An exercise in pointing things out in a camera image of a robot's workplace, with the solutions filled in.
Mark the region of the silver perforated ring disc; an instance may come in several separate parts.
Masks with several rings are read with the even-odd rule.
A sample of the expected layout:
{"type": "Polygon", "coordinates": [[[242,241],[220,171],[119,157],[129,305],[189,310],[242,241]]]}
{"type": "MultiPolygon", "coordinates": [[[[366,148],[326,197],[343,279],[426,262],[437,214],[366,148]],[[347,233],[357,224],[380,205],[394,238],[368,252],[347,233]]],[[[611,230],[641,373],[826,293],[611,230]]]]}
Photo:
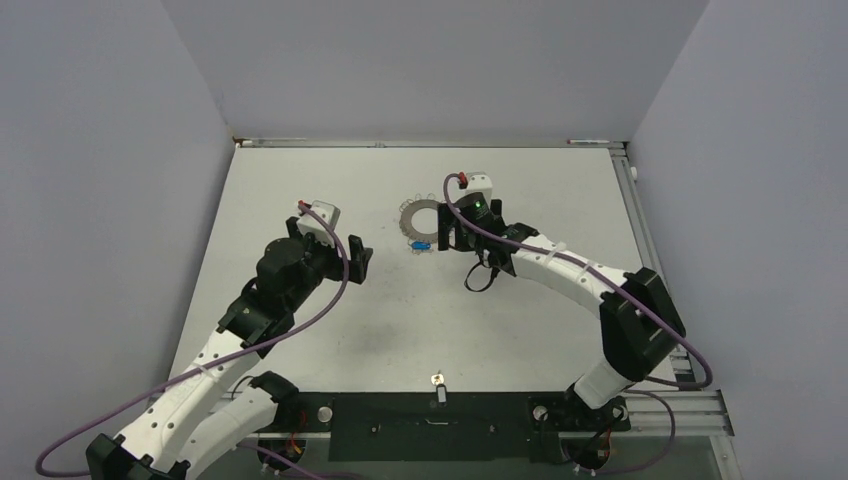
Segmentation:
{"type": "Polygon", "coordinates": [[[416,194],[402,201],[399,210],[398,227],[401,234],[409,243],[412,241],[429,242],[432,245],[431,252],[436,250],[437,245],[437,212],[439,201],[433,193],[416,194]]]}

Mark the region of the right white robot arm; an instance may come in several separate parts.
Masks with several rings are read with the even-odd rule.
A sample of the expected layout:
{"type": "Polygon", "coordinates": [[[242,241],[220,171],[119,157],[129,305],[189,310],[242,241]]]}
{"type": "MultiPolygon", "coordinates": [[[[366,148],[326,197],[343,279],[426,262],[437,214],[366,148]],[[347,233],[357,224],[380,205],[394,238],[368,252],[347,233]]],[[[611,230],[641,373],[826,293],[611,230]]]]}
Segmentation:
{"type": "Polygon", "coordinates": [[[606,404],[647,380],[682,343],[683,322],[657,272],[592,262],[529,225],[506,224],[499,204],[479,192],[440,203],[438,248],[473,252],[493,276],[504,273],[541,284],[599,320],[602,355],[569,387],[564,403],[567,419],[589,428],[604,416],[606,404]]]}

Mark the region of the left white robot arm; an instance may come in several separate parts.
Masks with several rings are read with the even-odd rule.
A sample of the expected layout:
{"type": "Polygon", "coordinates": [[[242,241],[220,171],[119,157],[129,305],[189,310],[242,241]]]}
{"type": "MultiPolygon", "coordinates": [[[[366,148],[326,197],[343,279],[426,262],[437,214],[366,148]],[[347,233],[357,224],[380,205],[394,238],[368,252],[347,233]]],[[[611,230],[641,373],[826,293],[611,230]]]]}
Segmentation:
{"type": "Polygon", "coordinates": [[[254,376],[229,405],[218,399],[293,331],[295,313],[324,282],[365,281],[373,249],[351,235],[340,247],[334,221],[291,217],[287,236],[271,241],[256,274],[228,306],[194,363],[117,434],[86,449],[94,479],[194,479],[247,435],[289,428],[298,388],[272,371],[254,376]]]}

